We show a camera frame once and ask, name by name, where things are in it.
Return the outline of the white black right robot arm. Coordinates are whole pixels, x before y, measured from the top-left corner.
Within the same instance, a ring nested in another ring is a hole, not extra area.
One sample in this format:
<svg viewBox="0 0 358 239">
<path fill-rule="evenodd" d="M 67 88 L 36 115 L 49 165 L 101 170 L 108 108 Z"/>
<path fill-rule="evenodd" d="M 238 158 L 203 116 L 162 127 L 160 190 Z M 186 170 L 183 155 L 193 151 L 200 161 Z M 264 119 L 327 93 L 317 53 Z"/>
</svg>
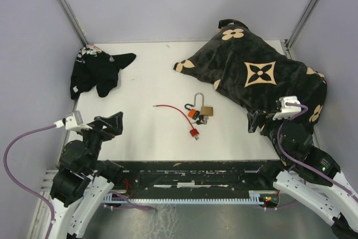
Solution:
<svg viewBox="0 0 358 239">
<path fill-rule="evenodd" d="M 357 192 L 346 180 L 338 163 L 313 145 L 312 135 L 296 122 L 308 111 L 300 105 L 292 113 L 257 110 L 248 113 L 248 132 L 261 127 L 279 161 L 267 161 L 257 174 L 263 189 L 284 191 L 314 211 L 337 238 L 357 238 Z"/>
</svg>

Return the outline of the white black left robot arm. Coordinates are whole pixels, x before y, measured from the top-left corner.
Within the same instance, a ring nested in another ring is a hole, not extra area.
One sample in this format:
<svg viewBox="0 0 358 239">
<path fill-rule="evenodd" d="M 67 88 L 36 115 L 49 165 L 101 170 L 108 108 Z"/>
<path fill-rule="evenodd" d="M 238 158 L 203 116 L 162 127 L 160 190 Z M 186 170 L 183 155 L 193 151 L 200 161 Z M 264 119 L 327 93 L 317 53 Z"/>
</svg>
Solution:
<svg viewBox="0 0 358 239">
<path fill-rule="evenodd" d="M 53 178 L 50 202 L 53 206 L 49 238 L 82 238 L 95 211 L 111 189 L 124 182 L 123 167 L 98 159 L 103 142 L 123 133 L 123 112 L 105 118 L 97 116 L 85 124 L 74 111 L 56 127 L 77 133 L 64 148 Z"/>
</svg>

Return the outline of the brass padlock silver shackle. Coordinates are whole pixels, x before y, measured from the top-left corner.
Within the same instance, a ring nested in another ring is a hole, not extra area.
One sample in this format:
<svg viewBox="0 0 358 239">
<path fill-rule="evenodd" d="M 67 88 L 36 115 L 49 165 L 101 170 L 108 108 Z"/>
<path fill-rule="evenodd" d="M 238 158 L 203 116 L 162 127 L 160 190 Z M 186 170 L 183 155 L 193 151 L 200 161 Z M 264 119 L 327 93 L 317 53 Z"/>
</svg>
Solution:
<svg viewBox="0 0 358 239">
<path fill-rule="evenodd" d="M 200 106 L 201 115 L 208 116 L 208 117 L 214 116 L 214 108 L 212 106 L 205 105 L 205 97 L 203 93 L 198 92 L 194 95 L 194 106 L 197 107 L 197 99 L 199 97 L 201 97 L 201 106 Z"/>
</svg>

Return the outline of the orange black small padlock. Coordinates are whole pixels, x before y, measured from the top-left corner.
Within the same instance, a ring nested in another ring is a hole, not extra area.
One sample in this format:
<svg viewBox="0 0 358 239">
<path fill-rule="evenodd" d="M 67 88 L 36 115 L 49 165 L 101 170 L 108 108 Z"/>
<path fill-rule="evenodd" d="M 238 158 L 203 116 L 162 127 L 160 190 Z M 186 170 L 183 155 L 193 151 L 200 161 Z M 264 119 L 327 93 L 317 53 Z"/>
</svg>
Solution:
<svg viewBox="0 0 358 239">
<path fill-rule="evenodd" d="M 192 104 L 185 104 L 184 105 L 185 109 L 188 110 L 188 117 L 193 119 L 193 120 L 197 120 L 199 115 L 200 115 L 200 111 L 196 110 L 194 105 Z"/>
</svg>

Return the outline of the black headed key pair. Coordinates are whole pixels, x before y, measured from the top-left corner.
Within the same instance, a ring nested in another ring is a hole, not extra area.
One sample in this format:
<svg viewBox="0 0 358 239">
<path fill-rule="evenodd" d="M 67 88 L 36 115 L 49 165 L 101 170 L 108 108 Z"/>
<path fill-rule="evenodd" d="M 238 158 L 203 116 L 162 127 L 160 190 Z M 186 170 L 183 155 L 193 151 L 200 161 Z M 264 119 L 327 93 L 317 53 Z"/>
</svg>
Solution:
<svg viewBox="0 0 358 239">
<path fill-rule="evenodd" d="M 196 124 L 197 125 L 202 125 L 203 124 L 203 115 L 199 115 L 198 119 L 196 120 Z"/>
</svg>

